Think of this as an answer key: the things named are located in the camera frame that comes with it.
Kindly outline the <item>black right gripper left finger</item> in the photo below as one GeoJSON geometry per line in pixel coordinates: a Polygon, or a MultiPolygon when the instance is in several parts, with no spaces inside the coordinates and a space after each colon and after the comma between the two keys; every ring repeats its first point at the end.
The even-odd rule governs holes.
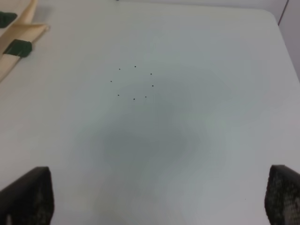
{"type": "Polygon", "coordinates": [[[54,214],[50,169],[35,167],[0,191],[2,225],[49,225],[54,214]]]}

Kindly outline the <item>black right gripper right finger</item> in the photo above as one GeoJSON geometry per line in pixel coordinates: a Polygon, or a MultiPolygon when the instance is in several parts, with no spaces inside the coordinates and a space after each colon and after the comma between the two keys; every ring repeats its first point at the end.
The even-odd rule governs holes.
{"type": "Polygon", "coordinates": [[[264,207],[271,225],[300,223],[300,174],[285,165],[272,165],[264,207]]]}

